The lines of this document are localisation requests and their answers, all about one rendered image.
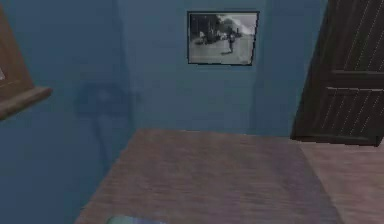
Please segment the black framed grey picture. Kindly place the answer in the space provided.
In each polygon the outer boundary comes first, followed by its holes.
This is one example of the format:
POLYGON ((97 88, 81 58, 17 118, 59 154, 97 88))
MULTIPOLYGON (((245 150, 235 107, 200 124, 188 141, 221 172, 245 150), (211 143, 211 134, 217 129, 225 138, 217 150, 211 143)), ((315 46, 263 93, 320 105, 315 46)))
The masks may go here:
POLYGON ((259 15, 255 10, 188 11, 188 63, 251 66, 259 15))

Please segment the pale grey-green flat object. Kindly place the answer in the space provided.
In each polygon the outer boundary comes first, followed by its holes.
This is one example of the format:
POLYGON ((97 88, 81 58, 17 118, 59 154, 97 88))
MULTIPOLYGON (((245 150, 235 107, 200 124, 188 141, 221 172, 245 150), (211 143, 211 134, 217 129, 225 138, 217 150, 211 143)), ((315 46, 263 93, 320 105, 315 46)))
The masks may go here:
POLYGON ((131 216, 112 216, 106 224, 166 224, 162 221, 150 220, 146 218, 137 218, 131 216))

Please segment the dark brown room door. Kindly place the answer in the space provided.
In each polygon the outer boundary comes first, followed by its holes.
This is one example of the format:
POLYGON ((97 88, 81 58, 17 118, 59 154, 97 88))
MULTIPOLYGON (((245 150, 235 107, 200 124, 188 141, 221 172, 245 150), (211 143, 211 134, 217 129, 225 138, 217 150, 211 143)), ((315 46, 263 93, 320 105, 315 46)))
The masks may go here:
POLYGON ((384 139, 384 0, 328 0, 291 138, 380 145, 384 139))

